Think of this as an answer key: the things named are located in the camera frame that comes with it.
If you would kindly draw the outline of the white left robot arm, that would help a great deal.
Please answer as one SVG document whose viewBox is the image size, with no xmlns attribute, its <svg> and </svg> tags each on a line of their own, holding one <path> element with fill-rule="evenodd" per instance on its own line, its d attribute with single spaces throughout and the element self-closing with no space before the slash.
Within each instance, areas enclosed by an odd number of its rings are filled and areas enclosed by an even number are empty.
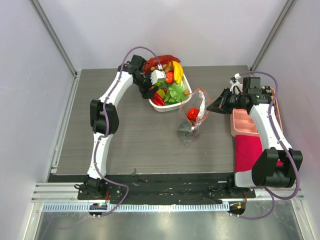
<svg viewBox="0 0 320 240">
<path fill-rule="evenodd" d="M 93 99 L 89 105 L 90 126 L 93 131 L 93 150 L 84 187 L 93 198 L 100 200 L 107 192 L 103 183 L 106 176 L 106 163 L 113 135 L 119 128 L 117 106 L 127 89 L 135 84 L 143 99 L 153 98 L 156 90 L 152 90 L 152 81 L 143 73 L 147 61 L 138 55 L 124 65 L 120 65 L 114 81 L 107 91 L 98 99 Z"/>
</svg>

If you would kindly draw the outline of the red tomato toy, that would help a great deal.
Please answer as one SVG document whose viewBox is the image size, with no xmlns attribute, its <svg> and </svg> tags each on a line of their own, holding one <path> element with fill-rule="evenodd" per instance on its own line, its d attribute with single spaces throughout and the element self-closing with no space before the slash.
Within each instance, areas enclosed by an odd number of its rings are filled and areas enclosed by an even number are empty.
<svg viewBox="0 0 320 240">
<path fill-rule="evenodd" d="M 200 110 L 198 108 L 191 108 L 187 113 L 187 118 L 190 121 L 195 122 L 197 120 L 199 112 L 200 112 Z"/>
</svg>

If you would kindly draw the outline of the clear zip bag orange zipper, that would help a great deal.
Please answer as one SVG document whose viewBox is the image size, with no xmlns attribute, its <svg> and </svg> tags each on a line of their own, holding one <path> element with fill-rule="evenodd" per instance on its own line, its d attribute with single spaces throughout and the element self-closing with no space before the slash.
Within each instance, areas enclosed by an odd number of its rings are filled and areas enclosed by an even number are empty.
<svg viewBox="0 0 320 240">
<path fill-rule="evenodd" d="M 202 124 L 210 114 L 207 107 L 212 103 L 211 97 L 202 88 L 191 92 L 181 102 L 176 133 L 186 147 L 190 147 L 201 133 Z"/>
</svg>

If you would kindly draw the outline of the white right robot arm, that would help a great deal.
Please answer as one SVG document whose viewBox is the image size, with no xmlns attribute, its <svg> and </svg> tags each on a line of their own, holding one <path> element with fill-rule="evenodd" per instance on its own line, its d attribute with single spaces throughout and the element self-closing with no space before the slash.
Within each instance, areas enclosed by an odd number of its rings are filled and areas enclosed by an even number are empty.
<svg viewBox="0 0 320 240">
<path fill-rule="evenodd" d="M 291 188 L 298 183 L 298 172 L 303 161 L 299 150 L 293 150 L 286 140 L 275 115 L 276 96 L 265 93 L 259 77 L 243 78 L 242 91 L 225 88 L 221 95 L 206 109 L 219 114 L 232 114 L 243 109 L 249 114 L 257 129 L 262 153 L 251 170 L 238 171 L 234 180 L 226 184 L 226 193 L 233 198 L 244 188 Z"/>
</svg>

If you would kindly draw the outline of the red chili pepper toy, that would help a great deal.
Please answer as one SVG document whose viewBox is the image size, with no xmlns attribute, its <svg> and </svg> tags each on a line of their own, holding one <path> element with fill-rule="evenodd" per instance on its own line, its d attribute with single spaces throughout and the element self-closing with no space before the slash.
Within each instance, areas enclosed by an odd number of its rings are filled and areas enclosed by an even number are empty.
<svg viewBox="0 0 320 240">
<path fill-rule="evenodd" d="M 153 95 L 152 102 L 157 106 L 165 106 L 164 99 L 157 92 Z"/>
</svg>

